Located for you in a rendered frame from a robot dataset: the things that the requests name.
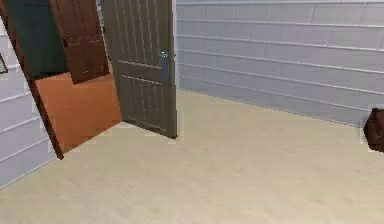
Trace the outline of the dark brown furniture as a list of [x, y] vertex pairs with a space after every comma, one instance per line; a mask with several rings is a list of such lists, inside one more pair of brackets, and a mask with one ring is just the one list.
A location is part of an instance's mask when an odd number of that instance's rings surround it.
[[372, 109], [363, 131], [369, 148], [384, 153], [384, 109]]

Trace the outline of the grey-brown room door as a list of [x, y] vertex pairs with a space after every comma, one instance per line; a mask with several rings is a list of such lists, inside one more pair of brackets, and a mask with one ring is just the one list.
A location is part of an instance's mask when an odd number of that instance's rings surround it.
[[[121, 118], [171, 139], [177, 134], [172, 0], [101, 0]], [[173, 58], [162, 78], [159, 55]]]

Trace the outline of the red-brown room door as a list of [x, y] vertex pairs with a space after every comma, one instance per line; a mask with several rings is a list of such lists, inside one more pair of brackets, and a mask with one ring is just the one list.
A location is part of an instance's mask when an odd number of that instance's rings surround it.
[[109, 74], [96, 0], [49, 0], [74, 84]]

